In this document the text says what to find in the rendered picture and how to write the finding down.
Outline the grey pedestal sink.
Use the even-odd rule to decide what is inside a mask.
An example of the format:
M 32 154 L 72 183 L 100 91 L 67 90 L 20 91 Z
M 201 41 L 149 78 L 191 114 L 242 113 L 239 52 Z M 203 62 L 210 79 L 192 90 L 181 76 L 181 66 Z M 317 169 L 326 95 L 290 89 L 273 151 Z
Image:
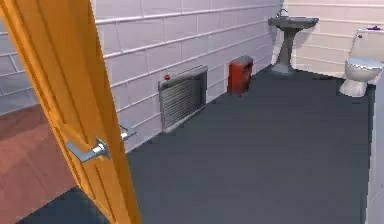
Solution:
M 268 19 L 268 25 L 278 28 L 284 36 L 279 55 L 271 70 L 275 73 L 291 75 L 295 72 L 291 65 L 291 56 L 296 34 L 304 29 L 314 27 L 319 19 L 316 17 L 283 16 L 283 11 L 286 9 L 282 8 L 275 17 Z

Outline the white toilet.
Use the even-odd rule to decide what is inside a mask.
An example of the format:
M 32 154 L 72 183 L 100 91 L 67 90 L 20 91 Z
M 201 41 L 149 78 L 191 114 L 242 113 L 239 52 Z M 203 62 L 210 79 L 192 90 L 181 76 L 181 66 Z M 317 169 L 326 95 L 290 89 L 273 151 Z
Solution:
M 359 28 L 345 61 L 345 81 L 339 91 L 350 97 L 365 95 L 367 85 L 384 71 L 384 31 Z

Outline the orange wooden room door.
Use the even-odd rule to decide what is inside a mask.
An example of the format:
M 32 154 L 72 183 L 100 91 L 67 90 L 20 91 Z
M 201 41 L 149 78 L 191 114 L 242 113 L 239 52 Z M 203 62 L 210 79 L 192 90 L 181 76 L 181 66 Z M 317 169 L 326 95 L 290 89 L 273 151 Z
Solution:
M 79 188 L 110 224 L 142 224 L 90 0 L 0 0 L 0 17 Z M 65 145 L 97 138 L 110 158 Z

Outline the red bin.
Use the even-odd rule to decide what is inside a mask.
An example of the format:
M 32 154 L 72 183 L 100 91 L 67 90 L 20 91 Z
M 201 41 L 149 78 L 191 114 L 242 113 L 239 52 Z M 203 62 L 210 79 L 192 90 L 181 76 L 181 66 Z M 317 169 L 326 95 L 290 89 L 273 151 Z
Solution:
M 247 55 L 234 59 L 229 64 L 227 91 L 241 95 L 249 90 L 253 59 Z

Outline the grey wall radiator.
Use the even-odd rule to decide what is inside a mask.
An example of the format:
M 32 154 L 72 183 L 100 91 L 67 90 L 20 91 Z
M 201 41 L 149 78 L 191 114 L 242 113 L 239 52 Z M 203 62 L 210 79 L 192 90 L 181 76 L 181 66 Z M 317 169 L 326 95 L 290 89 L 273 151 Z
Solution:
M 166 74 L 158 83 L 162 130 L 172 132 L 206 105 L 206 65 L 176 75 Z

